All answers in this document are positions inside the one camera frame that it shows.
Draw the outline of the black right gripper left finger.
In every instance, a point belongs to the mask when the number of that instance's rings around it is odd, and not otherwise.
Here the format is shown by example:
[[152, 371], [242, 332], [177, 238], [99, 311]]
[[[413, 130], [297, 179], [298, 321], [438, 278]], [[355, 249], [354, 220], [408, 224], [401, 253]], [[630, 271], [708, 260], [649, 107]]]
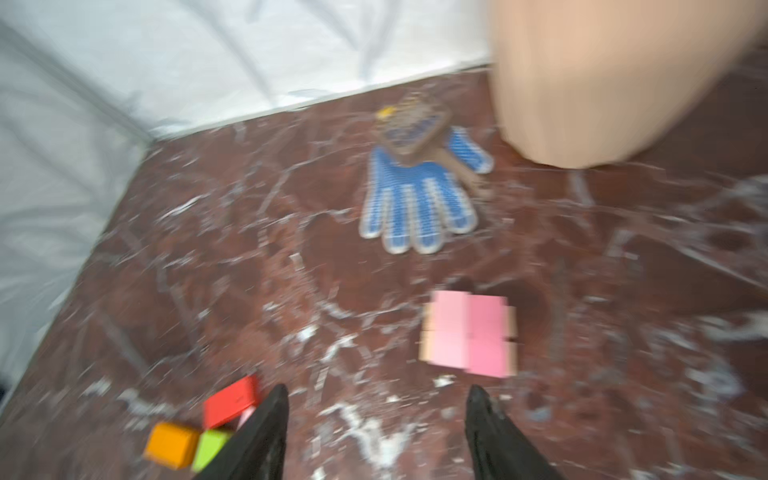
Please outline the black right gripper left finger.
[[277, 384], [194, 480], [281, 480], [287, 449], [289, 393]]

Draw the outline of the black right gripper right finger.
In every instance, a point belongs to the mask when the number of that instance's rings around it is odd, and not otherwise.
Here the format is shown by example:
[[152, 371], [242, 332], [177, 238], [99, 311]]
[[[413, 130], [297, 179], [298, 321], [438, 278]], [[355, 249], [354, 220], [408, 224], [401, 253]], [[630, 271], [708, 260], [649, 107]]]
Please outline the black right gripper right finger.
[[469, 389], [465, 434], [476, 479], [564, 479], [479, 385]]

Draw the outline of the red wood block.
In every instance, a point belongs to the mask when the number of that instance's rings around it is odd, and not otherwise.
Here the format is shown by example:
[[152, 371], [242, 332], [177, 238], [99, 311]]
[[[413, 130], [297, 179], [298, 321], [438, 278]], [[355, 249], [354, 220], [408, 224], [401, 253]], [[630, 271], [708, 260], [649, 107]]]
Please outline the red wood block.
[[203, 425], [215, 429], [261, 403], [259, 380], [249, 375], [208, 397], [203, 404]]

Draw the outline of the orange wood block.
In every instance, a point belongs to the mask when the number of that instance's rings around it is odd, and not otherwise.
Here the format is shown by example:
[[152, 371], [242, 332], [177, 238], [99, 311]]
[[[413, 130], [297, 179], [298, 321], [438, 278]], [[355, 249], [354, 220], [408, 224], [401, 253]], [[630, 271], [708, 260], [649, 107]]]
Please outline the orange wood block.
[[157, 423], [151, 430], [143, 456], [174, 470], [190, 467], [199, 437], [198, 430], [169, 422]]

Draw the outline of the natural wood block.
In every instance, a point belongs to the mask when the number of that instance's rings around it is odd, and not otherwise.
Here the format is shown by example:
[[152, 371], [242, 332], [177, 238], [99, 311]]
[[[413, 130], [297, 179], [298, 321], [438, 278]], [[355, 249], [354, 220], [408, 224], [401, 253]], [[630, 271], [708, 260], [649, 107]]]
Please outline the natural wood block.
[[[428, 307], [429, 303], [424, 306], [423, 309], [423, 321], [422, 321], [422, 329], [420, 332], [420, 338], [419, 338], [419, 347], [418, 347], [418, 359], [420, 361], [423, 361], [427, 364], [430, 364], [425, 359], [425, 334], [423, 333], [423, 327], [427, 323], [428, 318]], [[508, 307], [508, 375], [504, 378], [508, 377], [514, 377], [518, 372], [518, 343], [517, 343], [517, 337], [518, 337], [518, 330], [517, 330], [517, 321], [516, 321], [516, 310], [514, 307]]]

